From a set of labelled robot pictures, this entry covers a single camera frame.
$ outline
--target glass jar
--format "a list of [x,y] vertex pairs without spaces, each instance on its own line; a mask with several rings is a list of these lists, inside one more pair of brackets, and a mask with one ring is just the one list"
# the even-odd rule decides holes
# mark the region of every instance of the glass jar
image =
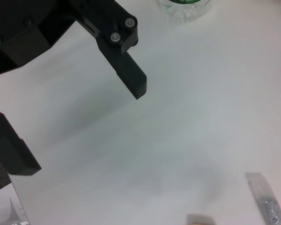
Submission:
[[166,11],[180,18],[196,19],[211,8],[211,0],[159,0]]

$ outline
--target white table surface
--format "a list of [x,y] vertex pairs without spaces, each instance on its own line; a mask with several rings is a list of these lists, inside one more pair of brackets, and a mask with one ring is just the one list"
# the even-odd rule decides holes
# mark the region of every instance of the white table surface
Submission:
[[27,221],[27,218],[13,184],[8,184],[0,189],[0,225],[12,225],[15,220],[22,222]]
[[281,205],[281,0],[214,0],[184,24],[154,0],[119,3],[139,21],[139,100],[78,24],[0,75],[0,111],[42,167],[12,177],[30,222],[263,225],[244,173]]

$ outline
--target green object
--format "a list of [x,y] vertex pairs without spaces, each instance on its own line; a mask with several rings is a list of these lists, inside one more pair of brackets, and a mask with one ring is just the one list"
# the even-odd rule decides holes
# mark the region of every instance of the green object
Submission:
[[171,2],[175,2],[177,4],[193,4],[201,0],[170,0]]

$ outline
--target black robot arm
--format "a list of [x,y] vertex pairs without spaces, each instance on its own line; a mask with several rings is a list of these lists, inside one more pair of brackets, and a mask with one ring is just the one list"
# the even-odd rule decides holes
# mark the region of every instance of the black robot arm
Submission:
[[[127,53],[138,42],[138,22],[115,0],[0,0],[0,74],[49,50],[75,21],[94,36],[134,97],[143,96],[147,77]],[[10,174],[32,175],[40,169],[2,113],[0,160]]]

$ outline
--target bolt head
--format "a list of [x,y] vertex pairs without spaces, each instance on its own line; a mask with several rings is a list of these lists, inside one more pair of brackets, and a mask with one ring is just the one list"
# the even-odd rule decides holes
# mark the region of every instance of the bolt head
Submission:
[[116,42],[119,42],[121,40],[121,36],[119,33],[117,32],[114,32],[111,34],[111,41],[116,43]]
[[128,28],[132,28],[135,26],[135,20],[133,18],[128,18],[125,20],[125,26]]

